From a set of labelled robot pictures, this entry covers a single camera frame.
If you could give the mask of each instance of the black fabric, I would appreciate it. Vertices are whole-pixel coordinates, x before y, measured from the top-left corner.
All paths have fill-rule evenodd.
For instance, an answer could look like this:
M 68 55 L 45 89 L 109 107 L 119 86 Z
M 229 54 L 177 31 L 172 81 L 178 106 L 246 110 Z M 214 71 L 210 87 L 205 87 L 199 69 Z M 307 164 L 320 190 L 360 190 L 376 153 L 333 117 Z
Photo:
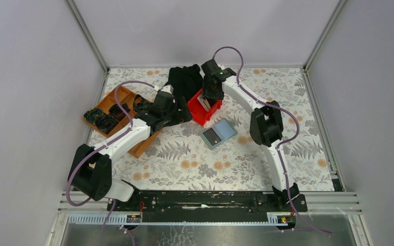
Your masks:
M 175 67 L 170 69 L 166 85 L 173 86 L 175 98 L 184 97 L 189 101 L 203 86 L 203 77 L 197 64 L 191 67 Z

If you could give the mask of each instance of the wooden tray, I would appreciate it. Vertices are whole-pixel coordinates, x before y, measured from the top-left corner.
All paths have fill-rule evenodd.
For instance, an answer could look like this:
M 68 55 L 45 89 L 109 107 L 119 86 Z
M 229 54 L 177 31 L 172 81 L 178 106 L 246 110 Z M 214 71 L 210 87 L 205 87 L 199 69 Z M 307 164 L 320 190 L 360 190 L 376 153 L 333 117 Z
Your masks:
M 114 91 L 115 91 L 115 89 L 112 90 L 110 93 L 108 93 L 108 95 L 105 98 L 103 98 L 99 104 L 97 104 L 96 108 L 99 108 L 105 114 L 108 114 L 109 108 L 111 108 L 111 106 L 116 104 L 115 98 L 114 98 Z M 132 118 L 134 118 L 134 116 L 136 115 L 136 112 L 133 110 L 133 101 L 135 99 L 136 94 L 134 92 L 130 91 L 129 89 L 126 89 L 124 87 L 120 87 L 119 91 L 117 92 L 117 96 L 118 96 L 121 104 L 126 103 L 128 105 L 128 107 L 130 109 L 129 115 Z M 115 126 L 111 130 L 111 132 L 106 134 L 106 133 L 100 131 L 95 125 L 86 121 L 85 118 L 83 118 L 83 120 L 91 128 L 95 129 L 96 131 L 98 131 L 100 134 L 104 135 L 107 138 L 114 135 L 114 133 L 118 132 L 119 130 L 121 130 L 125 125 L 129 124 L 128 117 L 125 117 L 117 124 L 117 126 Z M 149 147 L 149 145 L 156 139 L 156 137 L 159 135 L 160 132 L 161 131 L 157 131 L 153 135 L 151 135 L 149 138 L 147 138 L 146 140 L 141 141 L 140 143 L 135 145 L 132 149 L 130 149 L 128 151 L 128 153 L 133 155 L 136 158 L 139 158 L 144 153 L 144 151 Z

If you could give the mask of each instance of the orange flower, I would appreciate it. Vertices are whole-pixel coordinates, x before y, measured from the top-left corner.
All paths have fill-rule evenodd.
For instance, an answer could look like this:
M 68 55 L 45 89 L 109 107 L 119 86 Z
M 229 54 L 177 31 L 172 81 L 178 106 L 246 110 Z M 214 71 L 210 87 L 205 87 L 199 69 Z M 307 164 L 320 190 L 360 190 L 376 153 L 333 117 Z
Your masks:
M 246 143 L 247 143 L 247 138 L 244 137 L 244 136 L 240 136 L 240 137 L 238 138 L 238 143 L 239 143 L 240 145 L 246 144 Z
M 189 167 L 189 161 L 183 160 L 183 161 L 181 162 L 181 167 L 182 167 L 183 169 L 187 169 L 187 168 Z
M 135 180 L 135 181 L 140 181 L 141 178 L 142 178 L 142 175 L 141 175 L 140 172 L 134 173 L 133 176 L 132 176 L 132 179 Z
M 319 165 L 321 168 L 325 168 L 325 167 L 327 167 L 327 162 L 326 162 L 324 159 L 319 159 L 319 160 L 318 160 L 318 165 Z
M 213 168 L 217 171 L 221 171 L 221 169 L 223 168 L 223 163 L 221 161 L 216 161 L 213 164 Z

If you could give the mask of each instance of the red plastic container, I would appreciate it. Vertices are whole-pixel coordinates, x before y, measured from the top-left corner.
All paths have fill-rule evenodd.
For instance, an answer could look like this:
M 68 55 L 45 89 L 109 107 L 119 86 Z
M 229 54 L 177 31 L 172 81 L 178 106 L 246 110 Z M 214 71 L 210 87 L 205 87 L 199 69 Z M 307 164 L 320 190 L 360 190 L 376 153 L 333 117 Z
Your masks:
M 192 119 L 199 123 L 200 126 L 203 126 L 210 118 L 212 115 L 215 113 L 215 111 L 219 108 L 221 108 L 222 100 L 217 101 L 212 108 L 208 111 L 203 108 L 203 106 L 200 104 L 199 100 L 197 99 L 198 96 L 202 93 L 202 89 L 197 92 L 196 95 L 194 95 L 190 101 L 188 101 L 188 109 L 189 112 L 192 114 Z

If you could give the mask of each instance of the floral tablecloth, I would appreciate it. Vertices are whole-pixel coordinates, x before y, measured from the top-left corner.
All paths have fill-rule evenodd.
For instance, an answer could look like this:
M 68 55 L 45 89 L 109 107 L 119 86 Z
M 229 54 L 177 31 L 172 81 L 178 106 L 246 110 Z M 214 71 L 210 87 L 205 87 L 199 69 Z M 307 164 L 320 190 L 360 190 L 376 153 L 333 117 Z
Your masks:
M 104 96 L 126 80 L 142 80 L 161 87 L 168 80 L 167 68 L 111 69 Z M 284 146 L 291 176 L 302 191 L 333 191 L 312 109 L 299 68 L 243 69 L 241 80 L 268 101 L 277 100 L 293 112 L 300 122 L 301 133 Z M 127 88 L 153 99 L 155 91 L 144 85 Z M 295 123 L 282 114 L 285 138 L 295 132 Z M 249 115 L 230 96 L 206 127 L 225 118 L 238 134 L 212 151 L 199 133 L 204 130 L 191 121 L 167 127 L 138 159 L 126 154 L 113 163 L 113 176 L 130 181 L 139 189 L 163 190 L 271 190 L 270 170 L 266 158 L 249 135 Z M 90 144 L 104 140 L 93 132 Z

